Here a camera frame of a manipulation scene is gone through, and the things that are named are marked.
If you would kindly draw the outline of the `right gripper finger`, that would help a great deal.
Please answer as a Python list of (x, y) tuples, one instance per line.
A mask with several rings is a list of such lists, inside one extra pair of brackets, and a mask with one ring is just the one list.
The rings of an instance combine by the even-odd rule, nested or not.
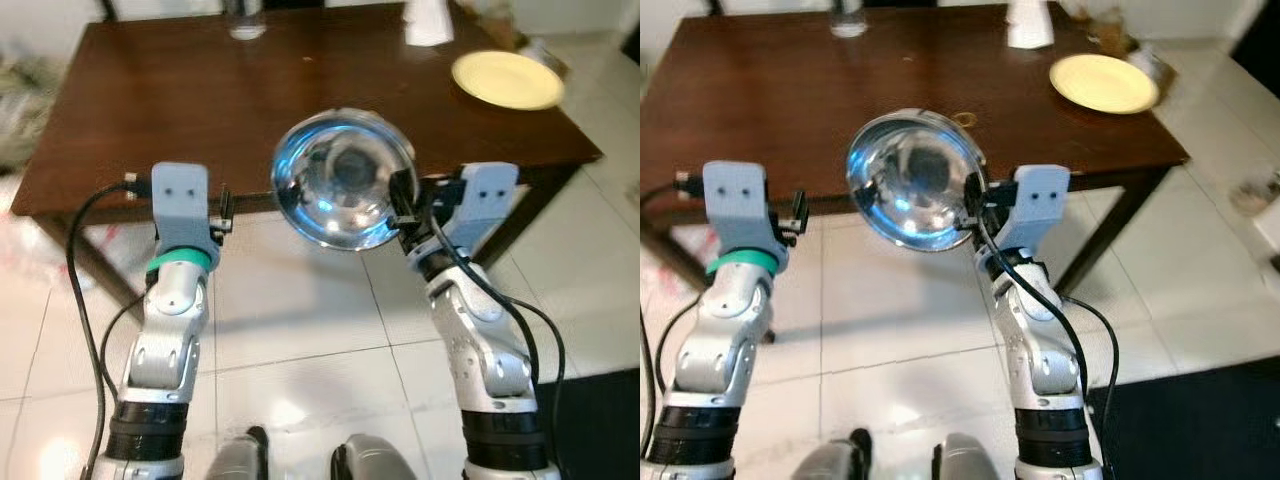
[(416, 227), (419, 178), (412, 168), (399, 169), (390, 174), (389, 201), (392, 215), (387, 220), (388, 227)]
[(983, 221), (986, 211), (986, 173), (982, 166), (965, 177), (963, 206), (964, 216), (960, 219), (961, 227), (978, 227)]

